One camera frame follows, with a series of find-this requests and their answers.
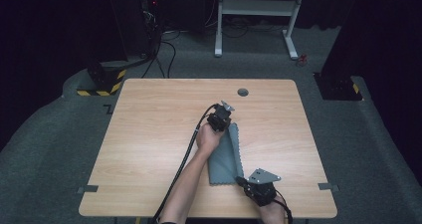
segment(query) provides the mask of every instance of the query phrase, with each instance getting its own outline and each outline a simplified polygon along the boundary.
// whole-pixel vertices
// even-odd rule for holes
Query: gray bracket
[[[257,168],[251,176],[248,177],[248,182],[255,184],[265,184],[274,181],[280,181],[282,178],[262,168]]]
[[[340,190],[338,185],[332,185],[331,183],[319,183],[318,187],[319,190],[331,190],[331,192],[337,192]]]
[[[77,194],[84,194],[85,192],[97,192],[97,190],[99,190],[98,186],[87,185],[85,187],[79,187]]]

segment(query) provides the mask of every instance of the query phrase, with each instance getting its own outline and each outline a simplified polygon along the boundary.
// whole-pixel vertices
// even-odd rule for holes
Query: round hole
[[[241,89],[238,90],[238,95],[241,96],[241,97],[245,97],[248,94],[249,94],[248,90],[246,90],[244,88],[241,88]]]

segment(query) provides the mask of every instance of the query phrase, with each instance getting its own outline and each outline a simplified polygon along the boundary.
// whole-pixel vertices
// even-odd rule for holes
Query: robotic hand
[[[289,209],[288,205],[275,199],[277,193],[280,194],[280,192],[274,187],[273,181],[280,181],[281,179],[280,176],[258,168],[252,173],[248,180],[238,176],[236,177],[236,182],[239,186],[243,187],[245,194],[257,203],[258,206],[266,206],[271,202],[280,204],[288,214],[289,224],[293,224],[292,211]]]
[[[224,131],[229,125],[231,119],[229,118],[232,111],[235,109],[229,106],[224,101],[221,101],[222,106],[219,104],[214,105],[215,112],[209,114],[207,121],[214,131]]]

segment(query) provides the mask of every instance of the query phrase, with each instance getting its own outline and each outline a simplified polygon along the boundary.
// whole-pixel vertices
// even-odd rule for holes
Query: wire
[[[162,78],[165,78],[164,71],[162,70],[161,62],[158,60],[158,57],[155,58],[155,61],[158,64],[159,71],[161,72]]]
[[[207,26],[207,24],[210,22],[212,18],[212,15],[214,13],[214,7],[215,7],[215,0],[212,1],[211,13],[210,13],[210,16],[208,17],[208,20],[205,22],[205,27]]]
[[[167,69],[167,78],[169,79],[170,78],[171,66],[173,65],[174,58],[176,57],[176,49],[174,48],[173,45],[171,45],[168,42],[162,42],[162,43],[167,44],[168,46],[170,46],[173,49],[173,57],[171,58],[170,64],[168,65],[168,69]]]
[[[276,192],[279,193],[280,197],[282,197],[283,201],[285,202],[285,204],[283,204],[282,202],[274,199],[273,201],[278,203],[279,205],[281,205],[283,207],[283,209],[285,209],[286,213],[288,214],[288,223],[289,224],[293,224],[293,216],[292,216],[292,211],[291,209],[289,209],[288,207],[288,203],[286,202],[285,198],[283,197],[282,193],[280,193],[277,189]]]
[[[283,30],[284,26],[276,26],[276,25],[269,25],[269,28],[255,28],[253,26],[249,27],[249,31],[251,32],[275,32],[279,30]]]
[[[177,33],[177,35],[175,37],[173,37],[173,38],[163,39],[162,41],[171,41],[171,40],[174,40],[174,39],[178,38],[180,36],[180,34],[181,34],[181,31],[180,30],[166,31],[166,32],[163,33],[163,35],[170,34],[170,33]]]
[[[144,77],[145,77],[145,75],[146,75],[146,73],[148,73],[149,68],[151,68],[151,65],[152,65],[152,63],[155,61],[155,59],[156,59],[156,56],[154,56],[154,58],[151,60],[151,62],[150,62],[150,63],[149,63],[149,65],[148,65],[148,68],[146,68],[146,71],[143,73],[143,75],[141,76],[141,78],[144,78]]]
[[[244,26],[244,27],[240,27],[240,26],[238,26],[238,25],[236,25],[236,24],[231,25],[231,27],[232,27],[233,29],[244,30],[244,32],[243,32],[243,33],[241,33],[241,34],[240,34],[240,35],[238,35],[238,36],[228,35],[227,33],[224,33],[224,32],[221,32],[221,33],[222,33],[224,36],[228,37],[228,38],[241,38],[241,37],[245,36],[245,35],[248,33],[248,31],[249,31],[249,27],[248,27],[248,25],[246,25],[246,24],[245,24],[245,26]]]
[[[176,175],[174,176],[173,181],[171,182],[171,185],[170,185],[170,187],[168,188],[168,191],[167,191],[167,193],[165,194],[164,199],[162,200],[162,202],[161,202],[160,206],[158,207],[158,210],[156,211],[155,215],[154,215],[154,216],[152,217],[152,219],[150,220],[149,224],[152,224],[152,223],[156,222],[156,220],[157,220],[157,218],[158,218],[159,214],[161,213],[162,209],[164,208],[165,202],[167,201],[167,198],[168,198],[168,196],[170,195],[171,190],[173,189],[174,184],[176,183],[177,179],[178,179],[178,178],[179,178],[179,176],[180,176],[180,173],[181,173],[181,172],[182,172],[182,170],[183,170],[184,165],[186,164],[186,160],[187,160],[187,158],[189,157],[190,150],[192,149],[192,146],[193,146],[193,143],[194,143],[194,141],[195,141],[196,135],[198,134],[198,131],[199,131],[199,127],[201,126],[201,122],[202,122],[202,120],[203,120],[203,119],[207,116],[207,114],[209,113],[209,111],[210,111],[211,109],[215,108],[216,106],[217,106],[217,104],[214,104],[214,105],[212,105],[211,107],[209,107],[209,108],[206,110],[206,112],[202,115],[202,117],[199,119],[198,124],[196,124],[195,130],[193,131],[193,134],[192,134],[192,138],[190,139],[189,145],[188,145],[188,147],[187,147],[187,150],[186,150],[186,153],[185,153],[185,155],[184,155],[184,157],[183,157],[183,160],[182,160],[182,162],[180,163],[179,169],[177,170]]]
[[[216,21],[214,21],[214,22],[212,22],[212,23],[210,23],[210,24],[206,25],[206,26],[205,26],[205,28],[212,27],[212,26],[216,25],[217,23],[218,23],[218,21],[216,20]]]

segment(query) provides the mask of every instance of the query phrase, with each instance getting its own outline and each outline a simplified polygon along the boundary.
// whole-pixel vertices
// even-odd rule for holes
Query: yellow and black hazard tape
[[[117,93],[118,89],[121,86],[121,82],[123,80],[124,75],[126,74],[126,70],[122,70],[117,74],[117,77],[112,84],[112,87],[109,90],[77,90],[78,95],[82,97],[90,97],[90,96],[101,96],[101,97],[108,97],[113,96]]]
[[[353,90],[356,94],[359,94],[359,87],[355,83],[353,83]]]

